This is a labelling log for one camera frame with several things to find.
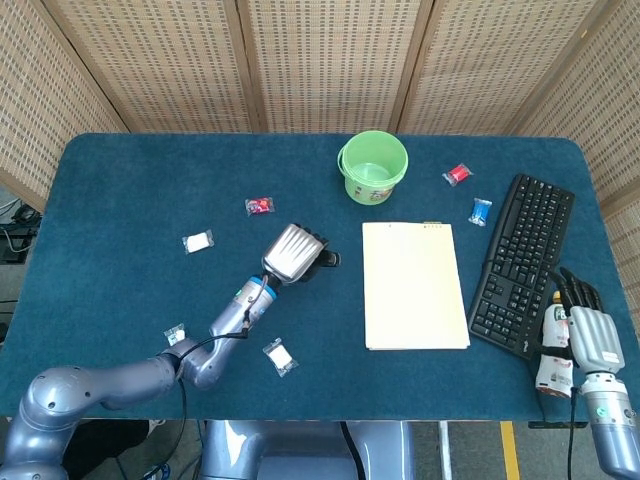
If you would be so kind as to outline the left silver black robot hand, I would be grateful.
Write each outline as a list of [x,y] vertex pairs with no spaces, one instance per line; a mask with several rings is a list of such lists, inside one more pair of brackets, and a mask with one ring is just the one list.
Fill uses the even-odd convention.
[[289,224],[262,257],[263,269],[283,284],[299,281],[328,245],[328,240],[298,224]]

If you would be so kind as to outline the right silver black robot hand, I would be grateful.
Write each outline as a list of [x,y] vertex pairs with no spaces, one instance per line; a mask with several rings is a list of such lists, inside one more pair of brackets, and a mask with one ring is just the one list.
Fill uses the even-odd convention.
[[604,311],[598,291],[564,267],[549,276],[560,293],[569,336],[566,346],[540,344],[538,351],[572,360],[585,374],[617,374],[625,366],[624,354],[615,322]]

